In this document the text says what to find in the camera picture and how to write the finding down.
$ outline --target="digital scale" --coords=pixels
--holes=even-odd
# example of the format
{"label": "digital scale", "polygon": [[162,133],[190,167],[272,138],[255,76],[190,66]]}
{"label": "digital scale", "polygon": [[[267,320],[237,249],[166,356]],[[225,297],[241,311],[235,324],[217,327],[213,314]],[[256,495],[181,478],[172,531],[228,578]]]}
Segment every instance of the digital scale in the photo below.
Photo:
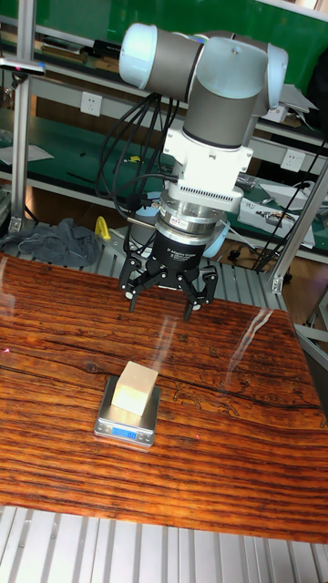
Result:
{"label": "digital scale", "polygon": [[97,414],[95,434],[131,445],[150,447],[154,443],[160,389],[154,386],[143,415],[135,415],[111,404],[118,376],[108,379]]}

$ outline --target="aluminum frame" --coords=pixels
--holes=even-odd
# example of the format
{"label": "aluminum frame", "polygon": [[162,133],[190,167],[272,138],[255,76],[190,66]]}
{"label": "aluminum frame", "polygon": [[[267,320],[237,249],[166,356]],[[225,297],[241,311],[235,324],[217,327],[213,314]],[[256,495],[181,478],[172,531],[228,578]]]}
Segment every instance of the aluminum frame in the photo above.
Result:
{"label": "aluminum frame", "polygon": [[[18,9],[17,58],[32,61],[36,27],[36,0],[20,0]],[[28,130],[32,94],[32,77],[15,90],[12,217],[9,232],[19,231],[25,211]]]}
{"label": "aluminum frame", "polygon": [[273,293],[282,293],[283,277],[289,269],[296,251],[310,229],[317,211],[322,206],[328,191],[328,159],[325,161],[323,170],[317,179],[313,191],[307,199],[300,218],[298,219],[292,236],[287,241],[280,258],[269,276],[269,282]]}

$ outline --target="wooden table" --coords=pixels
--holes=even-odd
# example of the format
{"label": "wooden table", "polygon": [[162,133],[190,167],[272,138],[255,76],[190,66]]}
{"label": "wooden table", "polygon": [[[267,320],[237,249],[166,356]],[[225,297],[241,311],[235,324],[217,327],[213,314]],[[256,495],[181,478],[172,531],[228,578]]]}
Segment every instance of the wooden table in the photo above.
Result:
{"label": "wooden table", "polygon": [[[183,306],[155,289],[131,314],[117,280],[7,259],[0,504],[328,542],[328,427],[288,314]],[[159,371],[147,452],[93,433],[127,360]]]}

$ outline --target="wire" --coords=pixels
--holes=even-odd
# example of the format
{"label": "wire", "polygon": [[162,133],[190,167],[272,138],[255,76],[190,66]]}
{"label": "wire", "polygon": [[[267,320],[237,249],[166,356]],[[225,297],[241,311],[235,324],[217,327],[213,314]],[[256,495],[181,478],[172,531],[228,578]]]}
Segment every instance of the wire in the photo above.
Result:
{"label": "wire", "polygon": [[156,233],[151,233],[149,239],[146,241],[146,243],[144,243],[141,247],[137,248],[137,253],[139,255],[141,255],[141,253],[143,253],[143,251],[149,246],[151,245],[151,243],[154,241],[155,239],[155,235]]}
{"label": "wire", "polygon": [[[108,134],[107,134],[107,136],[102,144],[100,153],[99,153],[99,169],[98,169],[97,177],[96,177],[96,181],[95,181],[95,190],[96,190],[97,196],[101,197],[101,192],[99,189],[100,178],[102,178],[103,184],[105,185],[105,188],[106,188],[108,194],[110,194],[110,190],[108,189],[106,179],[104,176],[104,167],[105,167],[105,165],[108,161],[108,158],[109,158],[110,154],[112,153],[114,147],[117,145],[119,140],[123,137],[125,132],[131,127],[131,125],[134,123],[134,121],[136,121],[138,119],[138,117],[140,116],[140,114],[141,114],[140,110],[142,109],[142,107],[146,103],[150,102],[152,99],[153,99],[153,94],[150,94],[149,96],[144,97],[139,103],[137,103],[135,106],[131,107],[130,110],[127,111],[126,114],[124,114],[124,116],[122,116],[120,119],[118,119],[118,121],[112,126],[112,128],[108,132]],[[127,125],[123,129],[120,130],[120,132],[118,132],[117,136],[115,137],[112,144],[109,146],[108,151],[106,152],[108,142],[111,139],[113,132],[119,128],[121,123],[126,121],[126,119],[128,119],[130,116],[132,116],[136,111],[138,111],[138,113],[127,123]]]}
{"label": "wire", "polygon": [[[154,128],[155,128],[155,124],[156,124],[157,118],[158,118],[158,116],[160,114],[160,100],[161,100],[161,96],[158,95],[157,96],[157,100],[156,100],[156,106],[155,106],[155,109],[154,109],[154,112],[153,112],[153,117],[151,119],[150,126],[149,126],[149,132],[148,132],[148,136],[147,136],[145,150],[144,150],[144,152],[142,152],[142,149],[140,149],[141,150],[141,157],[140,157],[140,163],[139,163],[139,166],[138,166],[138,174],[139,174],[139,172],[141,170],[142,164],[146,161],[146,155],[147,155],[147,152],[148,152],[148,149],[149,149],[151,137],[152,137],[153,132],[154,132]],[[149,164],[148,164],[146,166],[146,172],[151,171],[152,170],[152,166],[153,165],[151,165],[149,167]],[[144,185],[145,185],[145,182],[142,182],[141,185],[140,185],[140,187],[139,187],[139,189],[138,189],[138,195],[137,196],[136,196],[135,189],[133,189],[133,192],[128,196],[128,205],[129,206],[132,206],[132,208],[135,207],[136,205],[139,207],[139,203],[141,201],[141,197],[142,197]]]}
{"label": "wire", "polygon": [[[163,131],[161,132],[161,136],[160,136],[159,142],[158,142],[157,146],[154,148],[153,153],[152,153],[152,155],[151,155],[151,157],[149,159],[149,163],[146,166],[146,174],[148,174],[148,173],[151,172],[151,169],[152,169],[152,167],[155,164],[155,160],[156,160],[157,156],[159,155],[160,151],[163,148],[164,141],[165,141],[165,137],[166,137],[167,131],[169,129],[169,121],[170,121],[170,115],[171,115],[171,111],[172,111],[172,105],[173,105],[173,99],[170,99],[169,100],[169,107],[168,107],[168,111],[167,111],[167,116],[166,116],[166,120],[165,120],[165,124],[164,124],[164,128],[163,128]],[[141,185],[140,185],[140,188],[139,188],[139,191],[138,191],[140,197],[141,197],[141,193],[143,192],[143,190],[145,188],[145,184],[146,184],[146,181],[143,180],[141,182]]]}
{"label": "wire", "polygon": [[159,174],[159,173],[149,173],[149,174],[140,174],[139,176],[135,176],[134,179],[129,180],[128,182],[126,182],[126,184],[123,184],[123,186],[120,187],[120,189],[117,190],[117,192],[115,194],[113,194],[113,201],[115,204],[115,208],[117,209],[117,211],[119,212],[119,214],[121,215],[121,217],[124,217],[124,219],[128,219],[129,216],[126,213],[124,213],[120,207],[119,207],[119,201],[118,201],[118,194],[120,194],[123,190],[128,189],[130,186],[134,185],[136,182],[138,182],[139,180],[147,180],[147,179],[161,179],[161,180],[168,180],[169,182],[173,182],[174,184],[176,184],[178,182],[178,177],[177,176],[172,176],[171,174],[166,175],[166,174]]}
{"label": "wire", "polygon": [[321,152],[322,152],[322,150],[323,150],[324,144],[325,144],[325,140],[323,141],[323,143],[321,144],[321,146],[318,148],[318,150],[317,150],[317,153],[315,154],[315,156],[314,156],[314,158],[313,158],[313,162],[312,162],[311,166],[309,167],[309,169],[307,170],[307,172],[306,172],[306,174],[305,174],[305,176],[304,176],[304,179],[303,179],[303,180],[302,180],[302,182],[299,184],[299,186],[297,187],[296,191],[294,192],[294,194],[293,194],[293,196],[292,196],[291,200],[289,201],[289,203],[287,204],[287,206],[286,206],[286,207],[285,207],[285,209],[283,210],[283,212],[282,212],[282,215],[280,216],[280,218],[279,218],[279,220],[278,220],[278,222],[277,222],[277,224],[276,224],[276,226],[275,226],[275,228],[274,228],[274,230],[273,230],[273,232],[272,232],[271,236],[269,237],[269,239],[267,240],[267,242],[266,242],[265,246],[263,247],[263,249],[262,249],[262,251],[261,251],[261,253],[260,253],[260,256],[259,256],[259,257],[256,259],[256,261],[254,262],[254,265],[252,266],[252,269],[253,269],[253,270],[260,271],[261,269],[263,269],[263,267],[264,267],[264,266],[265,266],[265,265],[266,265],[266,264],[267,264],[267,263],[268,263],[268,262],[269,262],[269,261],[272,259],[272,257],[274,257],[274,255],[275,255],[275,254],[276,254],[276,253],[279,251],[279,248],[280,248],[281,246],[283,246],[283,245],[286,243],[286,241],[288,240],[288,238],[289,238],[289,235],[291,234],[292,230],[294,229],[294,226],[296,225],[297,221],[294,223],[294,225],[292,225],[292,227],[290,228],[290,230],[288,231],[288,233],[287,233],[287,234],[286,234],[286,235],[283,237],[283,239],[282,239],[281,241],[279,241],[279,243],[277,243],[276,247],[275,247],[275,248],[274,248],[274,249],[273,249],[271,252],[269,252],[269,253],[268,253],[268,255],[267,255],[265,258],[264,258],[265,254],[266,254],[266,251],[268,250],[268,247],[269,247],[270,243],[272,242],[272,239],[273,239],[273,237],[274,237],[275,233],[277,232],[277,230],[279,229],[279,227],[280,227],[280,226],[281,226],[281,224],[282,224],[282,219],[283,219],[283,218],[285,217],[285,215],[287,214],[287,211],[288,211],[288,209],[291,207],[291,205],[292,205],[293,201],[295,200],[295,198],[296,198],[297,194],[299,193],[299,191],[300,191],[300,189],[301,189],[301,187],[302,187],[302,184],[303,184],[304,182],[306,182],[306,180],[307,180],[307,179],[308,179],[308,177],[310,176],[310,174],[311,174],[311,170],[313,169],[313,166],[314,166],[315,162],[316,162],[316,161],[317,161],[317,159],[319,158],[319,156],[320,156],[320,154],[321,154]]}
{"label": "wire", "polygon": [[[178,113],[178,109],[179,109],[179,101],[177,101],[177,103],[176,103],[176,105],[174,107],[174,111],[172,113],[171,119],[170,119],[169,124],[168,124],[168,129],[171,127],[171,125],[172,125],[172,123],[174,121],[174,118],[176,117],[176,115]],[[163,133],[164,132],[164,127],[163,127],[163,120],[162,120],[162,116],[161,116],[160,110],[159,110],[159,119],[160,119],[161,131]],[[162,156],[162,154],[163,154],[163,150],[161,150],[160,153],[159,153],[159,170],[160,170],[160,172],[163,171],[163,168],[161,167],[161,161],[160,161],[160,157]]]}
{"label": "wire", "polygon": [[145,104],[144,107],[141,109],[138,122],[136,123],[135,127],[131,131],[131,133],[130,133],[130,135],[128,137],[128,140],[126,141],[125,146],[124,146],[124,148],[123,148],[123,150],[121,152],[121,155],[120,155],[120,157],[118,159],[118,164],[116,165],[116,168],[115,168],[114,178],[113,178],[113,186],[112,186],[112,193],[114,193],[114,194],[117,192],[117,180],[118,180],[118,173],[119,173],[119,169],[120,169],[121,163],[122,163],[122,161],[123,161],[123,159],[124,159],[124,157],[126,155],[126,152],[128,150],[128,147],[129,147],[132,139],[136,135],[136,133],[137,133],[137,131],[138,131],[140,125],[141,125],[141,122],[142,122],[143,118],[148,113],[149,106],[150,106],[150,102],[147,103],[147,104]]}
{"label": "wire", "polygon": [[38,223],[40,221],[36,218],[36,215],[33,214],[32,210],[30,210],[26,205],[25,205],[25,210],[26,210],[27,214],[31,217],[31,219],[33,219],[33,221],[36,223],[36,225],[38,225]]}

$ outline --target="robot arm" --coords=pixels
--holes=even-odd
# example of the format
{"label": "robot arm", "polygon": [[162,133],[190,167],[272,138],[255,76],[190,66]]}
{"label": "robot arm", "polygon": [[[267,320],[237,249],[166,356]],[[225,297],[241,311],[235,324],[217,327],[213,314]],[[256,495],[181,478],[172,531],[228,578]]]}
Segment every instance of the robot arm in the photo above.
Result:
{"label": "robot arm", "polygon": [[287,60],[279,48],[231,33],[188,37],[145,25],[127,31],[122,78],[189,108],[182,129],[169,129],[166,136],[164,152],[175,159],[178,181],[161,194],[146,272],[134,281],[125,278],[123,289],[136,294],[150,280],[163,285],[167,279],[194,307],[211,301],[206,290],[195,294],[192,281],[217,222],[241,202],[235,183],[252,156],[242,145],[245,133],[252,115],[278,105]]}

